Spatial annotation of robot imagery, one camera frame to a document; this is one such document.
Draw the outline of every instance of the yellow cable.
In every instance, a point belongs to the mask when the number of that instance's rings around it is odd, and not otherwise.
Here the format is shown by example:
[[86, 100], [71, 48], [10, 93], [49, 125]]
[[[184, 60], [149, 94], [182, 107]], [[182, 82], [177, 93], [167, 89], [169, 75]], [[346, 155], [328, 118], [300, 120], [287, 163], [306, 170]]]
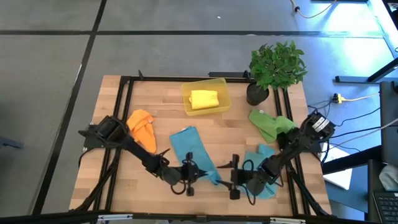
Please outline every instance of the yellow cable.
[[365, 99], [365, 98], [368, 98], [368, 97], [371, 97], [371, 96], [374, 96], [374, 95], [377, 95], [377, 94], [379, 94], [379, 93], [373, 93], [373, 94], [371, 94], [369, 96], [363, 96], [363, 97], [359, 97], [357, 99], [346, 99], [344, 97], [341, 97], [341, 100], [342, 101], [356, 101], [356, 100], [362, 100], [362, 99]]
[[[297, 5], [296, 5], [296, 3], [294, 2], [294, 0], [290, 0], [290, 1], [292, 2], [294, 8], [296, 8]], [[318, 14], [315, 14], [315, 15], [313, 15], [313, 16], [304, 16], [304, 15], [300, 12], [300, 10], [297, 10], [297, 12], [298, 12], [302, 17], [304, 17], [304, 18], [306, 18], [306, 19], [311, 19], [311, 18], [314, 18], [315, 16], [319, 16], [321, 13], [325, 12], [328, 8], [330, 8], [330, 6], [332, 6], [332, 5], [333, 5], [334, 3], [336, 3], [336, 2], [337, 2], [337, 0], [334, 0], [328, 7], [326, 7], [326, 9], [322, 10], [321, 12], [319, 12]]]

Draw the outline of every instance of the potted plant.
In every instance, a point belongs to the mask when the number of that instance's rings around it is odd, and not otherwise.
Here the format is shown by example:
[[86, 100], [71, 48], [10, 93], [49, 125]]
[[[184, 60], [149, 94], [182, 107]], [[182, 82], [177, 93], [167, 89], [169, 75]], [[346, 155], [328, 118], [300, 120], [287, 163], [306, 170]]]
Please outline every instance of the potted plant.
[[274, 89], [282, 87], [286, 89], [292, 84], [303, 81], [307, 73], [300, 55], [304, 52], [296, 49], [294, 41], [287, 45], [276, 43], [273, 47], [264, 44], [259, 50], [251, 52], [250, 72], [255, 82], [250, 83], [246, 90], [246, 100], [252, 106], [266, 100], [269, 95], [268, 86]]

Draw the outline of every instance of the gray floor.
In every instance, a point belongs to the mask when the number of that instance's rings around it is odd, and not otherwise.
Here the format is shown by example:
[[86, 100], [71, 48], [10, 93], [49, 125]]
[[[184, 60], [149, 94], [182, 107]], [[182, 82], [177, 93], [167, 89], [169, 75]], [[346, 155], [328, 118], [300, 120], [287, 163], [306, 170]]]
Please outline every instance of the gray floor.
[[[90, 30], [99, 4], [100, 1], [89, 0], [1, 1], [0, 29]], [[318, 12], [327, 5], [305, 0], [297, 4], [306, 14]], [[377, 85], [332, 82], [336, 75], [368, 76], [393, 59], [381, 38], [382, 31], [373, 11], [366, 4], [339, 3], [314, 20], [292, 15], [291, 8], [288, 0], [108, 0], [99, 26], [101, 30], [287, 30], [352, 34], [345, 38], [97, 36], [44, 212], [68, 209], [83, 144], [77, 131], [91, 120], [103, 75], [137, 75], [138, 69], [147, 76], [207, 76], [210, 71], [243, 71], [248, 69], [251, 50], [263, 43], [294, 40], [305, 52], [303, 60], [309, 73], [303, 84], [308, 104], [327, 100], [334, 93], [356, 98], [378, 91]], [[354, 38], [368, 35], [376, 36]], [[23, 149], [4, 147], [0, 150], [1, 217], [28, 212], [87, 41], [87, 36], [0, 36], [0, 135], [25, 143]], [[340, 123], [377, 107], [377, 97], [333, 105], [330, 119]], [[379, 122], [379, 115], [375, 113], [368, 119], [345, 124], [337, 134], [378, 126]], [[340, 138], [335, 143], [348, 138]], [[379, 143], [380, 134], [373, 134], [346, 146], [363, 150]], [[355, 180], [359, 184], [351, 184], [349, 192], [328, 185], [330, 199], [349, 204], [354, 197], [361, 197], [366, 191], [366, 168], [355, 169], [353, 178], [351, 183]], [[334, 202], [332, 209], [342, 217], [363, 219], [361, 212]]]

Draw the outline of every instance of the green cloth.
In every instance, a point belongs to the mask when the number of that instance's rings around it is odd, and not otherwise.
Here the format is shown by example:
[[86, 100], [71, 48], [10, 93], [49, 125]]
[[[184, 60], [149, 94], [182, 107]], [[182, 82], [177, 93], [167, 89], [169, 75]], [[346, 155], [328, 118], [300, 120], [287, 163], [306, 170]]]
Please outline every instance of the green cloth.
[[287, 133], [292, 128], [296, 127], [293, 121], [284, 116], [273, 118], [264, 111], [257, 109], [253, 109], [250, 113], [249, 120], [257, 126], [267, 143], [274, 142], [279, 133]]

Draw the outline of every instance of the keyboard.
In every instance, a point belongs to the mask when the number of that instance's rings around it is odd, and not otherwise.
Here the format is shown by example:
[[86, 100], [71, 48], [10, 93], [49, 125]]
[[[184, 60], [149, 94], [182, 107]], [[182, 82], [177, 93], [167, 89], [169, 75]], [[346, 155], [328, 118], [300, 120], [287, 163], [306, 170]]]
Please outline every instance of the keyboard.
[[380, 220], [386, 224], [398, 224], [398, 192], [374, 192], [373, 199]]

